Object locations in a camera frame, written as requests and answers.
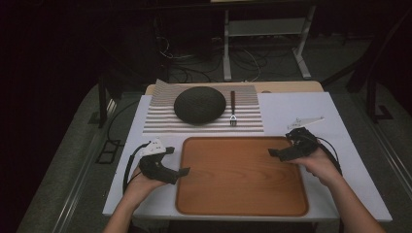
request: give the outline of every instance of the striped placemat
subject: striped placemat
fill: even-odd
[[[220,91],[226,99],[226,109],[216,120],[203,124],[191,125],[182,122],[173,109],[176,98],[192,86],[168,84],[157,80],[154,94],[145,120],[143,136],[263,136],[263,124],[258,95],[253,85],[210,85]],[[230,91],[236,92],[237,125],[230,126]]]

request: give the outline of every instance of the round dark plate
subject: round dark plate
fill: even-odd
[[[183,91],[175,100],[175,114],[190,124],[204,124],[219,118],[226,108],[224,96],[209,86]]]

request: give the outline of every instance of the white tabletop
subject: white tabletop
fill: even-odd
[[[324,117],[324,120],[308,125],[306,128],[315,136],[328,140],[334,146],[339,155],[343,176],[372,215],[379,221],[392,220],[327,92],[259,93],[257,98],[264,127],[262,136],[285,136],[286,133],[290,132],[288,125],[292,124],[297,117]],[[122,179],[129,155],[140,145],[154,139],[154,137],[142,136],[151,99],[152,95],[145,95],[139,103],[103,210],[104,215],[111,215],[121,199]],[[175,148],[173,154],[167,154],[163,158],[164,166],[174,170],[179,169],[182,144],[187,137],[159,136],[166,147]],[[139,157],[136,156],[132,167],[137,165],[138,160]],[[307,173],[304,168],[301,168],[301,174],[309,202],[309,212],[306,216],[186,216],[176,210],[177,186],[172,184],[162,186],[151,193],[134,215],[155,219],[262,221],[321,221],[339,218],[327,188],[317,178]]]

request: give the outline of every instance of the brown tray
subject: brown tray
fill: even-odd
[[[176,208],[184,215],[304,216],[306,192],[298,167],[268,149],[284,137],[194,137],[184,141]]]

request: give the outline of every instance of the human arm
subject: human arm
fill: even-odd
[[[132,180],[116,206],[115,211],[109,219],[108,224],[103,230],[104,233],[127,232],[133,212],[157,187],[165,183],[151,180],[140,173],[139,167],[133,172]]]
[[[321,183],[329,189],[345,225],[345,232],[385,232],[335,169],[323,150],[318,148],[309,156],[300,157],[290,162],[305,166],[308,172],[318,177]]]

